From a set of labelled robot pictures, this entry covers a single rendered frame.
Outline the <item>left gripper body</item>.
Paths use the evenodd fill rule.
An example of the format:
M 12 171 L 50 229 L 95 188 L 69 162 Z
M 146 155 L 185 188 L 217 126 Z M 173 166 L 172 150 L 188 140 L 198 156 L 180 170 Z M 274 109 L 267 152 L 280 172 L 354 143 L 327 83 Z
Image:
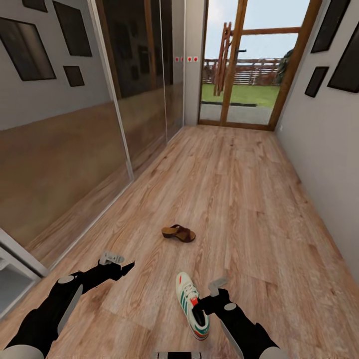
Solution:
M 111 264 L 107 265 L 98 264 L 96 267 L 92 268 L 92 270 L 96 273 L 97 276 L 96 286 L 102 284 L 108 279 L 118 281 L 121 278 L 121 266 L 117 263 L 111 262 Z

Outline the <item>gym shoe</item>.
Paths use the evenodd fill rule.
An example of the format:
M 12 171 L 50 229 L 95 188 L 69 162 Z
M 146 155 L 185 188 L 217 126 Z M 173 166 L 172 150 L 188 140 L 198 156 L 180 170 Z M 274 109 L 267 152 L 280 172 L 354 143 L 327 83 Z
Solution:
M 209 318 L 199 309 L 199 293 L 186 272 L 180 272 L 176 277 L 176 295 L 192 334 L 197 340 L 205 340 L 209 334 Z

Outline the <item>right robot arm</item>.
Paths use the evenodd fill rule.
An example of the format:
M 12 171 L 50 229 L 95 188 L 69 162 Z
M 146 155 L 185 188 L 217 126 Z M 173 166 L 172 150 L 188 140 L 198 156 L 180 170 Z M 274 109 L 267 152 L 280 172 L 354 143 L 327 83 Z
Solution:
M 245 316 L 240 307 L 232 303 L 227 290 L 219 289 L 228 284 L 226 277 L 209 283 L 211 295 L 197 298 L 199 309 L 209 316 L 215 313 L 220 318 L 226 337 L 241 359 L 291 359 L 269 337 L 265 329 L 255 325 Z

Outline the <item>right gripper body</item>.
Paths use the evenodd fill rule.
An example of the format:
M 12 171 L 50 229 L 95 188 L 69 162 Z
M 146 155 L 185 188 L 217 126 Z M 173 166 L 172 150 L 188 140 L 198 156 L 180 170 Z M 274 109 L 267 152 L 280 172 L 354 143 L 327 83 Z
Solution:
M 227 290 L 220 289 L 218 296 L 212 297 L 210 295 L 210 296 L 207 296 L 206 298 L 201 299 L 205 314 L 207 316 L 209 316 L 212 313 L 216 314 L 216 304 L 219 300 L 229 300 L 230 301 Z

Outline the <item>sandal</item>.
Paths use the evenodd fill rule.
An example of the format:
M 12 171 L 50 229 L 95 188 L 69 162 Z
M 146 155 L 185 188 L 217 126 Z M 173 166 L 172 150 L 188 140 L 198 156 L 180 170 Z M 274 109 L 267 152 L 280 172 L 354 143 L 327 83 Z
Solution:
M 195 239 L 195 233 L 193 231 L 180 225 L 174 225 L 170 228 L 162 228 L 161 232 L 164 238 L 171 238 L 174 236 L 181 242 L 192 242 Z

